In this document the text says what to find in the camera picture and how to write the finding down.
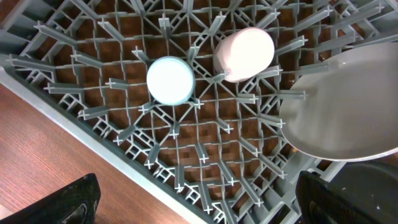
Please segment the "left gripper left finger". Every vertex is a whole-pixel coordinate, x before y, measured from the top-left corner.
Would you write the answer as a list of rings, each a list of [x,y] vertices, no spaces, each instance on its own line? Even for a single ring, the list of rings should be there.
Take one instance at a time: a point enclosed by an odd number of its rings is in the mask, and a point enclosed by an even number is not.
[[[95,222],[100,198],[98,179],[94,173],[89,173],[1,219],[1,223],[92,224]]]

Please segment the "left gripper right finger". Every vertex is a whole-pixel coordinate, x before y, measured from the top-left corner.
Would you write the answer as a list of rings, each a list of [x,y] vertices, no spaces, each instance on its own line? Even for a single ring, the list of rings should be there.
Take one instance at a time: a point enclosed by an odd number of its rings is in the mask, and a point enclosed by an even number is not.
[[[373,218],[344,199],[329,183],[301,171],[295,194],[305,224],[369,224]]]

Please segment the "grey ceramic plate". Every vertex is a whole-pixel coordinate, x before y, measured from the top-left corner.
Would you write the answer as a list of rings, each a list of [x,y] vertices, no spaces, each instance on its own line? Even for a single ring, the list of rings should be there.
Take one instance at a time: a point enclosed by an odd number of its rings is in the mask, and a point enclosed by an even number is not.
[[[397,152],[397,43],[358,47],[323,62],[325,72],[292,86],[279,116],[289,144],[329,161],[366,161]]]

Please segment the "blue cup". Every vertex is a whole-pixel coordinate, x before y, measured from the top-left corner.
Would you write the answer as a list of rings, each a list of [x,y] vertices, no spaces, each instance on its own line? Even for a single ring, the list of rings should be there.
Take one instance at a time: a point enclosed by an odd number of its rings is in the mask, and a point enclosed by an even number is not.
[[[146,81],[154,99],[169,106],[188,101],[195,89],[195,76],[191,66],[174,56],[158,58],[149,67]]]

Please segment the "pink cup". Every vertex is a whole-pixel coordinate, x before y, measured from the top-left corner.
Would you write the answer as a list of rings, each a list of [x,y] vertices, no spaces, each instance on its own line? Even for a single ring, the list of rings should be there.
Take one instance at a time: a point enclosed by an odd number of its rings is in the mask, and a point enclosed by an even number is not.
[[[265,70],[273,61],[274,41],[264,30],[248,27],[224,38],[213,54],[217,72],[226,72],[225,80],[245,81]]]

